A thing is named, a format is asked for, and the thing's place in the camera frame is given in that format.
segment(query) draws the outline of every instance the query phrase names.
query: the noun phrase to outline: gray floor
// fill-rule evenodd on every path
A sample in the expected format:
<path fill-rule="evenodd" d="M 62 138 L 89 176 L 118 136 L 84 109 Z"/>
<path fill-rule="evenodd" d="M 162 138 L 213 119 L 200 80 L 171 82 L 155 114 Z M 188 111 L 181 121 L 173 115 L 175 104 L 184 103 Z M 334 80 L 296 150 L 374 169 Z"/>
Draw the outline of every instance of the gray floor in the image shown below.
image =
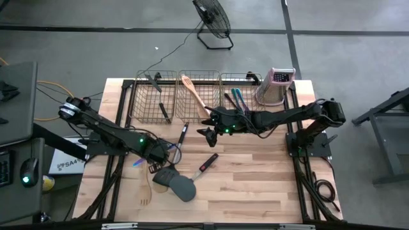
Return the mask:
<path fill-rule="evenodd" d="M 279 0 L 220 0 L 233 29 L 285 29 Z M 409 31 L 409 2 L 400 0 L 288 0 L 293 29 Z M 12 1 L 0 14 L 5 24 L 193 28 L 199 17 L 190 1 Z M 108 77 L 133 77 L 180 44 L 184 33 L 47 33 L 0 31 L 0 57 L 37 61 L 41 80 L 58 82 L 76 96 L 103 90 Z M 216 40 L 206 34 L 213 44 Z M 210 51 L 192 35 L 158 70 L 260 72 L 292 66 L 285 34 L 232 34 L 231 51 Z M 295 36 L 303 79 L 318 97 L 334 97 L 348 122 L 328 133 L 344 217 L 348 222 L 409 228 L 409 182 L 374 187 L 388 173 L 369 123 L 350 120 L 409 86 L 409 36 Z M 63 96 L 50 92 L 60 100 Z M 98 109 L 99 101 L 92 106 Z M 58 103 L 38 94 L 36 117 L 53 117 Z M 42 123 L 59 135 L 73 132 L 62 121 Z M 61 220 L 75 188 L 47 198 L 47 211 Z"/>

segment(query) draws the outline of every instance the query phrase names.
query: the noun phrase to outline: wooden spoon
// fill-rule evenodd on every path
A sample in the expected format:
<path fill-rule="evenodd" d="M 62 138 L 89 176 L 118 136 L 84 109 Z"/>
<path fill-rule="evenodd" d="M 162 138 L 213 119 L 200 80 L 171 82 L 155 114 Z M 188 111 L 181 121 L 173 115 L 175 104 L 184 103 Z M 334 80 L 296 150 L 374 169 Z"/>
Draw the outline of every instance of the wooden spoon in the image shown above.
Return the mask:
<path fill-rule="evenodd" d="M 193 95 L 197 104 L 197 113 L 199 114 L 200 118 L 210 118 L 210 111 L 205 109 L 205 103 L 202 101 L 196 89 L 194 88 L 193 82 L 189 77 L 186 75 L 181 76 L 182 83 L 186 86 L 186 88 L 190 91 L 190 94 Z"/>
<path fill-rule="evenodd" d="M 151 202 L 152 191 L 148 181 L 148 163 L 144 161 L 141 171 L 141 183 L 139 184 L 138 199 L 141 206 L 146 206 Z"/>

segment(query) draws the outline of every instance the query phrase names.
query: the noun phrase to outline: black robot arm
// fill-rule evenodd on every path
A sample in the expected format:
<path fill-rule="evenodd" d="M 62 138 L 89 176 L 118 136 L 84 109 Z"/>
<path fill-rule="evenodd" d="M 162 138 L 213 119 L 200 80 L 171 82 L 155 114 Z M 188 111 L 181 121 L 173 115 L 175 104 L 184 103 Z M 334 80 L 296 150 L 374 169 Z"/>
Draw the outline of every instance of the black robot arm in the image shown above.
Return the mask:
<path fill-rule="evenodd" d="M 164 165 L 169 157 L 167 143 L 162 139 L 153 138 L 148 132 L 131 132 L 136 128 L 121 128 L 94 111 L 84 100 L 79 98 L 66 99 L 59 108 L 61 119 L 74 124 L 85 125 L 98 134 L 96 149 L 108 152 L 108 155 L 124 155 L 127 152 L 145 158 L 150 164 Z"/>
<path fill-rule="evenodd" d="M 261 138 L 260 134 L 271 130 L 273 132 L 278 125 L 314 119 L 314 123 L 308 128 L 297 131 L 299 146 L 312 143 L 314 137 L 328 127 L 339 127 L 345 122 L 341 104 L 334 100 L 319 99 L 308 105 L 288 109 L 280 112 L 267 111 L 241 111 L 238 109 L 226 109 L 225 107 L 207 108 L 211 110 L 210 119 L 202 121 L 204 125 L 214 126 L 197 130 L 206 137 L 210 147 L 217 143 L 217 134 L 242 134 L 252 133 Z"/>

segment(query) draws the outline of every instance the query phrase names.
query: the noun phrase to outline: cheese grater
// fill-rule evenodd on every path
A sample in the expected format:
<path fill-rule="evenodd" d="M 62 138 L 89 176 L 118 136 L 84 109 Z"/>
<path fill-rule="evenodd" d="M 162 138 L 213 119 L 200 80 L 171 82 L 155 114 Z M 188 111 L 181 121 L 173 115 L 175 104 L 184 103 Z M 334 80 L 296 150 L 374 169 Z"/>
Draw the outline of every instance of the cheese grater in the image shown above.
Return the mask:
<path fill-rule="evenodd" d="M 284 102 L 284 94 L 295 78 L 295 69 L 268 71 L 264 81 L 256 91 L 256 100 L 261 105 L 275 106 Z"/>

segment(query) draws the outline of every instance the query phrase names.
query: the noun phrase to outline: butcher block tabletop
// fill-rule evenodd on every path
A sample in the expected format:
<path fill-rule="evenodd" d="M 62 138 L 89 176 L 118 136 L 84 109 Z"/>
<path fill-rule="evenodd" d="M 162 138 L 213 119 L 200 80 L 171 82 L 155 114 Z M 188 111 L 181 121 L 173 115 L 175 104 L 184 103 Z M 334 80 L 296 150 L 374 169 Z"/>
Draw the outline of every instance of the butcher block tabletop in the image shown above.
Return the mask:
<path fill-rule="evenodd" d="M 107 79 L 99 114 L 115 122 L 116 112 L 124 79 Z M 296 80 L 299 105 L 315 101 L 310 80 Z M 124 106 L 122 126 L 128 116 L 127 108 L 130 89 Z M 293 105 L 289 96 L 290 107 Z M 281 111 L 284 106 L 267 107 L 268 111 Z M 304 127 L 312 121 L 304 121 Z M 173 118 L 171 125 L 142 124 L 132 119 L 131 125 L 147 129 L 170 142 L 177 142 L 184 122 Z M 218 136 L 217 145 L 209 147 L 205 137 L 198 134 L 204 125 L 190 123 L 181 147 L 181 162 L 176 165 L 180 174 L 191 178 L 214 153 L 219 157 L 194 182 L 196 197 L 190 202 L 181 201 L 171 189 L 165 193 L 152 190 L 151 202 L 141 206 L 138 188 L 142 167 L 133 167 L 139 157 L 129 154 L 123 168 L 115 221 L 125 222 L 215 222 L 215 223 L 302 223 L 300 203 L 293 161 L 288 156 L 284 136 L 286 125 L 279 126 L 267 139 L 252 134 Z M 97 156 L 86 164 L 82 177 L 73 217 L 83 214 L 102 188 L 107 156 Z M 333 172 L 326 161 L 310 158 L 311 169 L 318 179 L 331 182 L 336 188 Z M 148 173 L 150 186 L 154 174 Z M 307 209 L 313 216 L 311 199 L 304 189 Z M 107 195 L 105 216 L 111 204 L 112 189 Z M 335 203 L 339 205 L 338 196 Z M 342 218 L 332 204 L 325 203 L 332 213 Z"/>

